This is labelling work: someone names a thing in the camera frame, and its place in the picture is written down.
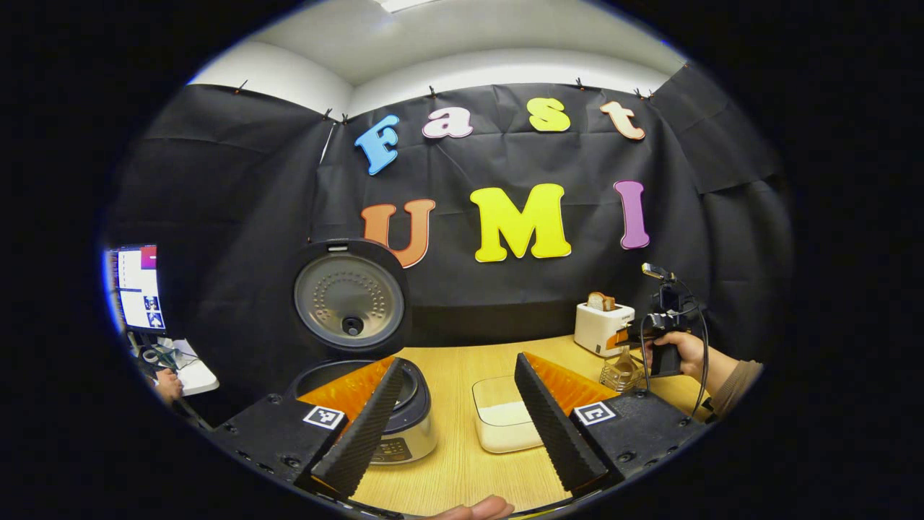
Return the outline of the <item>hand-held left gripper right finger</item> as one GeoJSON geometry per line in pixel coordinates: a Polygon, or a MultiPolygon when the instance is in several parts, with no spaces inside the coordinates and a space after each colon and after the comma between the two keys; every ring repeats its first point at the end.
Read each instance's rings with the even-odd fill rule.
{"type": "Polygon", "coordinates": [[[636,480],[707,432],[649,389],[618,394],[530,352],[518,353],[515,385],[575,497],[636,480]]]}

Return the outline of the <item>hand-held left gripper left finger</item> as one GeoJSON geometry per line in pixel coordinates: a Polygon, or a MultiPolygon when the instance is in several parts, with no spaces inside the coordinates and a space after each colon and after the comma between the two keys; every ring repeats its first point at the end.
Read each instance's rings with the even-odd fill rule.
{"type": "Polygon", "coordinates": [[[212,429],[209,438],[281,484],[347,499],[372,461],[404,368],[404,359],[390,356],[300,398],[271,393],[212,429]]]}

